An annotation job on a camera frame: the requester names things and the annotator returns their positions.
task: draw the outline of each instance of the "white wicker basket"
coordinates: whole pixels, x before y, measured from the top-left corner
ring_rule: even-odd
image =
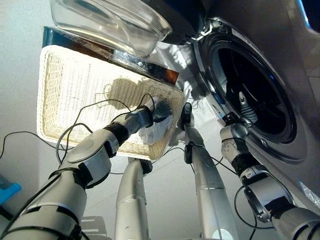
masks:
[[[56,143],[60,135],[73,125],[82,107],[105,99],[117,99],[134,110],[146,93],[169,102],[173,114],[172,125],[154,145],[143,145],[139,135],[133,134],[119,148],[118,154],[156,160],[162,156],[180,117],[185,103],[183,92],[77,51],[55,45],[46,46],[40,55],[37,133],[42,139]],[[127,111],[120,103],[103,102],[85,108],[77,122],[85,123],[94,131]],[[75,127],[70,134],[69,144],[76,145],[88,134],[84,127]]]

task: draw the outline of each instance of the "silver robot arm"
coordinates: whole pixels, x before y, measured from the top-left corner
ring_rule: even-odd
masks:
[[[289,191],[249,152],[247,134],[242,123],[222,128],[221,152],[244,185],[244,194],[256,218],[263,223],[272,222],[284,240],[319,239],[320,217],[294,205]]]
[[[110,158],[131,134],[157,121],[155,110],[163,105],[156,103],[149,109],[142,106],[120,115],[103,129],[99,129],[76,147],[54,171],[35,197],[3,232],[1,239],[81,239],[80,222],[87,195],[86,189],[105,180],[111,170]]]

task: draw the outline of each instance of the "white floor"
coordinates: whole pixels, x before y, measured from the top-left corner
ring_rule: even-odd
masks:
[[[4,29],[0,35],[2,81],[0,87],[0,138],[13,131],[36,132],[36,105],[38,91],[39,55],[42,46],[43,26],[52,26],[49,1],[4,1]],[[192,58],[182,56],[176,46],[162,44],[151,60],[180,72],[177,85],[185,92],[192,88],[195,125],[202,134],[207,150],[213,157],[221,157],[220,126],[207,102],[197,94],[194,73],[188,69]],[[126,157],[114,157],[112,171],[121,173],[126,167]],[[16,213],[23,203],[57,169],[54,150],[27,135],[17,134],[8,138],[0,174],[21,185],[22,191],[9,199],[4,207]],[[217,166],[224,181],[229,201],[232,203],[239,179]],[[114,237],[117,190],[121,175],[110,175],[107,180],[87,191],[84,216],[101,216],[108,238]],[[153,165],[153,171],[144,178],[147,198],[149,232],[152,239],[191,239],[200,235],[198,206],[194,174],[184,163],[183,152],[173,150]],[[253,216],[243,196],[239,197],[239,211],[250,223]],[[240,239],[248,239],[252,229],[235,217]],[[0,232],[8,222],[0,217]],[[90,239],[102,239],[90,235]],[[257,230],[253,239],[276,240],[274,230]]]

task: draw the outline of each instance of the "metal pole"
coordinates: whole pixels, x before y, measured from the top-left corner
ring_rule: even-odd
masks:
[[[193,126],[185,125],[185,142],[192,144],[191,159],[202,237],[238,240],[236,223],[225,186],[201,135]]]
[[[116,198],[115,239],[149,239],[143,177],[140,159],[129,158]]]

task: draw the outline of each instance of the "clear plastic container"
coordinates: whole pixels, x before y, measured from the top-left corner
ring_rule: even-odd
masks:
[[[140,0],[51,0],[51,14],[60,29],[142,57],[172,31]]]

